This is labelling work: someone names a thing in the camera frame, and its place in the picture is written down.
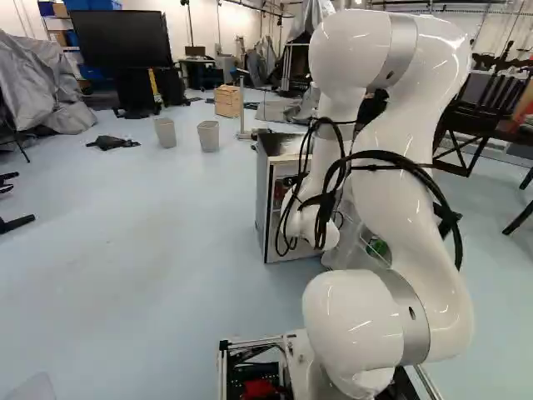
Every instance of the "wooden chair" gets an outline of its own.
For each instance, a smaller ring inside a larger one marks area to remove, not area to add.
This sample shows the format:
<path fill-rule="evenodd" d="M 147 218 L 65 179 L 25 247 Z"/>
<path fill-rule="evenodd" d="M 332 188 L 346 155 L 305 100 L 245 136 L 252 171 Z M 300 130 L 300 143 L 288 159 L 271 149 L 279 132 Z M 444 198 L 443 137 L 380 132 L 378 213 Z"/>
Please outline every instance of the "wooden chair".
<path fill-rule="evenodd" d="M 471 77 L 472 74 L 469 75 L 459 93 L 442 113 L 433 141 L 433 163 L 436 167 L 467 178 L 471 175 L 490 138 L 503 138 L 504 140 L 509 138 L 509 133 L 502 130 L 502 123 L 511 120 L 515 106 L 529 84 L 531 71 L 528 73 L 527 79 L 516 79 L 501 72 L 494 72 L 489 77 L 479 98 L 475 102 L 467 102 L 463 97 Z M 451 149 L 436 154 L 436 150 L 446 133 L 449 133 L 453 146 Z M 459 144 L 455 133 L 462 133 L 471 138 Z M 469 144 L 477 144 L 477 149 L 467 165 L 461 149 Z M 441 160 L 451 153 L 457 154 L 461 165 Z"/>

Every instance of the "blue bin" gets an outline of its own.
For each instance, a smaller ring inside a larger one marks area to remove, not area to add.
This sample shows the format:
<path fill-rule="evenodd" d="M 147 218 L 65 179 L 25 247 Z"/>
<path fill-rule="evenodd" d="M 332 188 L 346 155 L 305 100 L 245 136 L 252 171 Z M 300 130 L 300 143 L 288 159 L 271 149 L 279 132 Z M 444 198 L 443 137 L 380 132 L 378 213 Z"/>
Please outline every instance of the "blue bin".
<path fill-rule="evenodd" d="M 80 70 L 82 76 L 88 81 L 106 81 L 107 77 L 100 68 L 88 67 L 85 64 L 78 64 L 77 67 Z"/>
<path fill-rule="evenodd" d="M 71 10 L 90 10 L 89 0 L 63 0 L 68 11 Z"/>
<path fill-rule="evenodd" d="M 55 15 L 53 11 L 53 2 L 37 2 L 37 5 L 39 6 L 41 17 L 51 17 Z"/>
<path fill-rule="evenodd" d="M 77 40 L 77 34 L 72 29 L 66 32 L 67 34 L 67 43 L 69 46 L 72 46 L 74 48 L 79 48 L 80 43 Z"/>
<path fill-rule="evenodd" d="M 88 0 L 92 10 L 122 10 L 122 3 L 114 0 Z"/>

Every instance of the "wooden box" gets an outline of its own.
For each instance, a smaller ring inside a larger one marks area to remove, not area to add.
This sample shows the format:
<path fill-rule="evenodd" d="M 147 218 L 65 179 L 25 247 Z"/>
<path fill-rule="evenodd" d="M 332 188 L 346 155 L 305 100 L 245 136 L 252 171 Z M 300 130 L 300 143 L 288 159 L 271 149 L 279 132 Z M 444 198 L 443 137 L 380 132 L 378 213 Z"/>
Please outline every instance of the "wooden box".
<path fill-rule="evenodd" d="M 60 2 L 55 2 L 53 5 L 53 15 L 55 15 L 58 18 L 68 18 L 68 10 L 65 4 L 62 4 Z"/>
<path fill-rule="evenodd" d="M 64 31 L 48 31 L 48 33 L 50 33 L 50 39 L 58 42 L 62 48 L 68 46 L 67 36 L 65 36 Z"/>
<path fill-rule="evenodd" d="M 237 86 L 222 85 L 215 89 L 215 114 L 238 117 L 241 113 L 241 91 Z"/>

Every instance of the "black cable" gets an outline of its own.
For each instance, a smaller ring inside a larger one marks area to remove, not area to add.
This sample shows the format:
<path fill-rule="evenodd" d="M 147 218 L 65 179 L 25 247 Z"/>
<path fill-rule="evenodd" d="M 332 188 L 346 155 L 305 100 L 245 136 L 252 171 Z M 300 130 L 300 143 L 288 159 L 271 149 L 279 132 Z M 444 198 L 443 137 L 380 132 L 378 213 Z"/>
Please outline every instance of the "black cable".
<path fill-rule="evenodd" d="M 309 162 L 309 154 L 311 153 L 312 134 L 316 132 L 322 124 L 330 125 L 333 128 L 333 132 L 335 133 L 336 139 L 339 143 L 339 148 L 341 149 L 341 158 L 344 158 L 346 156 L 343 142 L 342 142 L 342 133 L 339 127 L 336 125 L 336 122 L 333 122 L 328 117 L 320 117 L 310 125 L 310 127 L 307 129 L 306 134 L 301 140 L 300 152 L 298 155 L 299 156 L 298 157 L 298 174 L 296 176 L 296 184 L 294 185 L 294 188 L 292 189 L 292 195 L 289 198 L 286 207 L 283 209 L 283 212 L 281 213 L 280 222 L 278 223 L 277 229 L 276 229 L 276 236 L 274 238 L 275 249 L 276 249 L 277 255 L 280 257 L 285 257 L 289 253 L 289 251 L 296 249 L 296 246 L 298 244 L 297 237 L 292 237 L 290 239 L 287 239 L 286 225 L 287 225 L 289 213 L 296 200 L 298 200 L 301 203 L 300 206 L 298 207 L 299 210 L 306 206 L 307 201 L 306 202 L 300 201 L 300 199 L 297 198 L 297 194 L 300 192 L 301 184 L 303 183 L 303 179 L 306 176 L 307 164 Z M 341 171 L 339 172 L 339 177 L 342 177 L 341 181 L 342 179 L 344 179 L 345 175 L 346 175 L 346 165 L 341 166 Z M 283 233 L 282 235 L 283 242 L 285 243 L 285 246 L 286 246 L 284 251 L 282 251 L 279 248 L 279 237 L 280 237 L 281 231 Z"/>
<path fill-rule="evenodd" d="M 415 178 L 417 178 L 426 188 L 428 188 L 431 193 L 436 197 L 437 201 L 441 204 L 444 212 L 444 219 L 450 224 L 451 226 L 451 232 L 453 234 L 454 239 L 454 245 L 455 245 L 455 264 L 456 267 L 459 269 L 462 264 L 463 259 L 463 244 L 461 239 L 461 232 L 459 231 L 459 226 L 457 224 L 457 220 L 455 217 L 455 214 L 451 210 L 450 205 L 448 204 L 446 197 L 438 187 L 438 185 L 435 183 L 435 181 L 431 178 L 431 176 L 423 169 L 423 167 L 419 164 L 416 164 L 412 160 L 410 160 L 407 157 L 404 157 L 400 154 L 388 152 L 384 150 L 366 150 L 362 152 L 356 152 L 348 157 L 341 158 L 337 161 L 335 161 L 327 170 L 326 176 L 324 178 L 324 186 L 322 188 L 322 195 L 324 195 L 324 206 L 321 205 L 321 208 L 324 209 L 323 214 L 324 215 L 317 215 L 316 219 L 317 221 L 320 220 L 320 226 L 319 229 L 316 231 L 316 235 L 319 237 L 316 238 L 316 242 L 318 244 L 322 244 L 326 240 L 326 226 L 323 222 L 324 220 L 329 219 L 331 217 L 331 214 L 327 215 L 328 208 L 329 208 L 329 197 L 331 196 L 331 193 L 333 191 L 336 191 L 340 185 L 336 185 L 332 191 L 328 192 L 327 188 L 329 187 L 329 182 L 331 181 L 333 175 L 336 173 L 336 170 L 339 169 L 341 166 L 346 165 L 347 163 L 357 160 L 357 159 L 374 159 L 374 160 L 380 160 L 385 161 L 388 163 L 391 163 L 395 166 L 394 169 L 404 169 L 407 172 L 409 172 L 411 175 L 413 175 Z M 352 167 L 351 169 L 366 169 L 369 171 L 377 171 L 379 169 L 393 169 L 390 168 L 390 166 L 377 166 L 377 165 L 370 165 L 370 166 L 358 166 L 358 167 Z"/>
<path fill-rule="evenodd" d="M 339 148 L 341 149 L 341 158 L 336 160 L 327 170 L 326 176 L 324 178 L 324 185 L 322 188 L 322 193 L 313 197 L 308 198 L 304 202 L 302 202 L 300 199 L 297 198 L 297 194 L 300 192 L 301 184 L 303 181 L 303 173 L 306 171 L 307 167 L 307 161 L 309 158 L 309 152 L 311 149 L 311 136 L 312 134 L 323 124 L 327 123 L 330 124 L 333 127 L 333 132 L 336 134 L 336 139 L 339 142 Z M 303 171 L 301 169 L 301 160 L 303 157 L 303 148 L 306 145 L 306 156 L 303 163 Z M 350 167 L 349 169 L 347 166 L 351 163 L 353 160 L 357 159 L 373 159 L 373 160 L 379 160 L 391 163 L 392 165 L 376 165 L 376 164 L 370 164 L 370 165 L 364 165 L 364 166 L 355 166 Z M 290 210 L 292 206 L 294 205 L 294 202 L 298 200 L 301 204 L 298 206 L 298 211 L 301 211 L 304 207 L 318 204 L 320 207 L 318 209 L 318 213 L 316 215 L 315 220 L 315 243 L 314 247 L 317 249 L 324 248 L 324 245 L 326 244 L 326 225 L 330 221 L 332 215 L 334 214 L 335 205 L 336 205 L 336 192 L 341 187 L 342 183 L 347 177 L 346 172 L 350 172 L 351 170 L 366 170 L 366 171 L 379 171 L 379 170 L 392 170 L 392 169 L 404 169 L 407 172 L 409 172 L 411 175 L 413 175 L 419 182 L 421 182 L 426 188 L 430 190 L 430 192 L 436 197 L 437 201 L 441 204 L 443 208 L 443 219 L 446 220 L 446 222 L 450 225 L 451 231 L 453 234 L 454 239 L 454 245 L 455 245 L 455 264 L 456 267 L 459 269 L 462 264 L 462 258 L 463 258 L 463 244 L 461 239 L 461 232 L 459 231 L 459 226 L 457 224 L 456 215 L 453 213 L 453 211 L 450 208 L 450 205 L 448 204 L 446 197 L 442 193 L 442 191 L 439 189 L 438 185 L 435 183 L 435 181 L 431 178 L 431 176 L 423 169 L 423 168 L 434 168 L 431 164 L 417 164 L 410 160 L 407 157 L 404 157 L 400 154 L 388 152 L 384 150 L 366 150 L 362 152 L 356 152 L 353 154 L 349 154 L 348 156 L 344 155 L 344 146 L 342 142 L 342 135 L 341 132 L 337 126 L 337 122 L 333 122 L 330 118 L 327 117 L 321 117 L 318 118 L 307 130 L 306 135 L 304 136 L 304 139 L 301 142 L 300 147 L 300 154 L 298 158 L 298 176 L 296 178 L 296 184 L 294 185 L 294 188 L 292 189 L 292 195 L 289 198 L 289 201 L 287 203 L 287 206 L 283 210 L 283 213 L 281 215 L 280 223 L 276 230 L 276 251 L 280 257 L 284 257 L 290 250 L 294 250 L 297 245 L 297 238 L 293 237 L 290 240 L 287 240 L 286 238 L 286 224 L 288 219 L 288 214 L 290 213 Z M 333 185 L 331 190 L 328 190 L 330 187 L 330 182 L 333 179 L 333 176 L 337 173 L 335 184 Z M 281 230 L 281 226 L 283 226 L 283 240 L 286 244 L 286 250 L 285 252 L 280 252 L 278 247 L 278 239 L 279 239 L 279 233 Z"/>

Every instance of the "red component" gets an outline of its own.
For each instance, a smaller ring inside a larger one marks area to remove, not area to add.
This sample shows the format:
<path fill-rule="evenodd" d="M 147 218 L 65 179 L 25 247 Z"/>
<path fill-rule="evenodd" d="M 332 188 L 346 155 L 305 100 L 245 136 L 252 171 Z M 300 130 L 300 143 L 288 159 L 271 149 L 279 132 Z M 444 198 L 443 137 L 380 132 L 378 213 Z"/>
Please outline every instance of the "red component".
<path fill-rule="evenodd" d="M 265 398 L 276 393 L 276 389 L 265 379 L 244 382 L 244 387 L 246 388 L 246 391 L 242 395 L 244 400 Z"/>

